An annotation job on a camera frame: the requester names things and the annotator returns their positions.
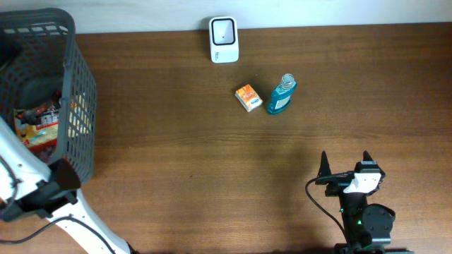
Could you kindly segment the beige chips bag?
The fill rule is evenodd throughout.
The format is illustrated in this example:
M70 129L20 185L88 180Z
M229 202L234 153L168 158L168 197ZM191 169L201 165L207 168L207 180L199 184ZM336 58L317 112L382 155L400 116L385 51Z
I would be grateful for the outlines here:
M70 104L68 137L91 134L90 110L83 95L76 95Z

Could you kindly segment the blue mouthwash bottle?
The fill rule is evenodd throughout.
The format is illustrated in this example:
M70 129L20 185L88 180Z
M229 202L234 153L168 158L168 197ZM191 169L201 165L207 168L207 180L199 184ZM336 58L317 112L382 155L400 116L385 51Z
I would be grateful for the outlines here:
M294 76L290 73L283 75L280 83L271 93L267 112L271 115L276 115L285 111L291 102L296 88L297 82Z

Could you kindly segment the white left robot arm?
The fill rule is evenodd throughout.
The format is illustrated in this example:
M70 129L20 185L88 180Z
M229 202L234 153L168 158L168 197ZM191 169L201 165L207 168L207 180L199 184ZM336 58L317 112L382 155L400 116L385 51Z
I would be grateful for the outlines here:
M87 253L135 253L95 214L77 173L65 160L50 165L34 156L1 121L1 221L36 215L57 225Z

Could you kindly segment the small orange tissue box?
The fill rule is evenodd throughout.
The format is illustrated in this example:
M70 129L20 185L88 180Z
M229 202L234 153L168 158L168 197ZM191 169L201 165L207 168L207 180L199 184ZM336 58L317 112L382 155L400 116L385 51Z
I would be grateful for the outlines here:
M247 112L253 111L263 104L263 100L250 84L239 88L235 92L235 96Z

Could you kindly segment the black snack packet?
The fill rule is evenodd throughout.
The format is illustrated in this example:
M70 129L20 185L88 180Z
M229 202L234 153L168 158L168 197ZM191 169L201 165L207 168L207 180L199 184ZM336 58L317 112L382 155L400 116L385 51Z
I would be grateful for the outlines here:
M42 123L43 116L59 111L61 108L60 99L61 92L56 90L47 101L44 101L37 106L26 106L24 109L17 109L14 116L21 124L32 126L39 125Z

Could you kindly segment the orange red snack bag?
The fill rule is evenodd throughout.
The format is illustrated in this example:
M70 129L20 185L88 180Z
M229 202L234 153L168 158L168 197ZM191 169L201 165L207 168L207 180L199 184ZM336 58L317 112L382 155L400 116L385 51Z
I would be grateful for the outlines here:
M14 117L15 133L22 144L30 150L46 145L47 143L55 143L58 136L58 125L59 112L43 116L42 123L36 126L21 124Z

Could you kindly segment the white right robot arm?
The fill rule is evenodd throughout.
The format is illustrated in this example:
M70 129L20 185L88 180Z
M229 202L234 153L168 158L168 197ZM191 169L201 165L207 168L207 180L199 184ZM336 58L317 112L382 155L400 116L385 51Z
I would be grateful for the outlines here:
M310 181L324 185L325 196L339 198L343 222L338 226L345 242L335 244L334 253L410 252L403 248L387 249L386 246L391 243L396 213L384 205L367 202L367 198L379 190L379 184L385 176L385 172L367 151L363 152L363 159L356 163L352 171L338 174L331 171L326 153L321 153L317 177Z

